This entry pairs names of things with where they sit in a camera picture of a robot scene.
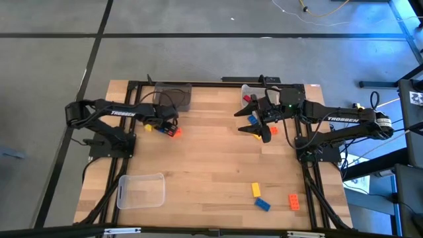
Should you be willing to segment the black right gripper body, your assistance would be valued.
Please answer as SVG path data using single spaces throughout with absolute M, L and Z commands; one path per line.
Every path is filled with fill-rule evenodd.
M 304 102 L 304 98 L 299 98 L 289 103 L 283 101 L 282 104 L 274 104 L 271 103 L 267 98 L 262 97 L 258 99 L 258 125 L 265 126 L 267 123 L 277 123 L 283 119 L 299 116 L 302 111 Z

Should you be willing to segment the black aluminium table frame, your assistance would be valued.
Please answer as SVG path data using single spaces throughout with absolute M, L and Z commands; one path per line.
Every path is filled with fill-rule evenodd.
M 235 117 L 241 108 L 241 87 L 231 83 L 195 82 L 190 110 L 180 114 L 182 135 L 169 137 L 135 124 L 135 153 L 129 175 L 165 176 L 165 203 L 156 208 L 121 210 L 120 225 L 245 229 L 310 229 L 323 215 L 308 211 L 303 171 L 287 140 L 295 123 L 278 124 L 270 143 L 238 131 L 247 124 Z M 251 184 L 260 186 L 265 212 L 254 205 Z M 289 206 L 297 194 L 300 210 Z

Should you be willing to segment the white plastic bin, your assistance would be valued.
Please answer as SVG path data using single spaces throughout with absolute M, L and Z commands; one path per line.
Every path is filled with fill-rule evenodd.
M 279 95 L 278 91 L 267 90 L 269 99 L 271 103 L 278 104 L 279 103 Z M 265 97 L 265 88 L 261 87 L 249 87 L 248 85 L 244 84 L 241 87 L 241 108 L 244 108 L 248 102 L 244 99 L 244 96 L 251 96 L 256 95 L 257 98 Z

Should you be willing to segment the silver bracket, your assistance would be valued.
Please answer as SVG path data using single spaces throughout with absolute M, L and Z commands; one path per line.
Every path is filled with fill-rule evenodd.
M 120 228 L 108 228 L 105 229 L 103 235 L 121 235 L 121 234 L 132 234 L 141 233 L 140 227 L 120 227 Z
M 326 238 L 324 233 L 308 231 L 287 231 L 287 238 Z

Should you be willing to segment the black-white fiducial marker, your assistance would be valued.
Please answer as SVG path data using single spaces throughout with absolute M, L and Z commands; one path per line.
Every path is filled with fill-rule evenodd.
M 409 92 L 410 104 L 417 106 L 423 106 L 423 93 L 418 93 L 414 91 Z

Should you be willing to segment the black metal beam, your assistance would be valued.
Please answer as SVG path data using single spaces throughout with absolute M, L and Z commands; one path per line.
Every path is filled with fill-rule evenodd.
M 402 148 L 375 159 L 342 169 L 343 181 L 358 179 L 373 173 L 392 169 L 396 164 L 408 165 L 408 149 Z

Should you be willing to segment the black metal floor bar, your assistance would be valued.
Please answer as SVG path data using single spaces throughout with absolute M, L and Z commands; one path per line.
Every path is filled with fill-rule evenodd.
M 359 88 L 397 88 L 399 86 L 400 80 L 410 80 L 414 79 L 417 75 L 423 72 L 423 64 L 414 68 L 412 71 L 402 76 L 397 81 L 359 81 Z

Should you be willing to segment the dark grey translucent bin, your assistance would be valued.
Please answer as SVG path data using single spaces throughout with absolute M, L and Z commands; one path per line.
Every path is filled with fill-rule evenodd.
M 181 85 L 158 82 L 155 84 L 155 91 L 158 94 L 153 96 L 155 104 L 172 106 L 175 105 L 179 112 L 190 110 L 192 85 L 185 83 Z

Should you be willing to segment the black crossbar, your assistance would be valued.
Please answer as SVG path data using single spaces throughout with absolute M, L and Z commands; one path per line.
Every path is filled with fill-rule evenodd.
M 105 229 L 120 228 L 113 223 L 77 224 L 59 227 L 41 227 L 0 231 L 0 238 L 88 238 L 103 235 Z M 176 227 L 140 227 L 141 233 L 169 233 L 205 235 L 221 237 L 223 235 L 277 236 L 287 238 L 287 231 L 304 231 L 293 229 L 218 229 L 218 228 L 176 228 Z M 354 229 L 316 228 L 308 232 L 324 233 L 326 238 L 411 238 L 376 233 L 364 233 Z

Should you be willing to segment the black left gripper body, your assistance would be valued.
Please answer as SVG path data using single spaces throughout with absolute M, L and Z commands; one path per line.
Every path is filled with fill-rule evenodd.
M 166 122 L 170 120 L 174 125 L 178 124 L 178 111 L 175 106 L 155 104 L 153 108 L 155 109 L 156 118 Z

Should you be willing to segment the clear plastic bin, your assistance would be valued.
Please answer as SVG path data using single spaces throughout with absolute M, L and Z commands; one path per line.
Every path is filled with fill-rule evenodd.
M 156 208 L 165 203 L 166 182 L 162 173 L 120 177 L 116 206 L 121 210 Z

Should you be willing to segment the white paper sheet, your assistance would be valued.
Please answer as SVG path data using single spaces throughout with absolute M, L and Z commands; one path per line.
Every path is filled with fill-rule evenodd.
M 348 154 L 345 156 L 345 153 L 341 153 L 341 158 L 347 159 L 348 166 L 352 167 L 353 165 L 358 165 L 359 163 L 366 162 L 368 159 L 366 158 L 359 158 L 356 155 Z M 370 187 L 370 176 L 364 176 L 360 178 L 353 178 L 352 180 L 348 180 L 343 182 L 343 187 L 348 190 L 353 190 L 362 194 L 369 194 L 369 187 Z

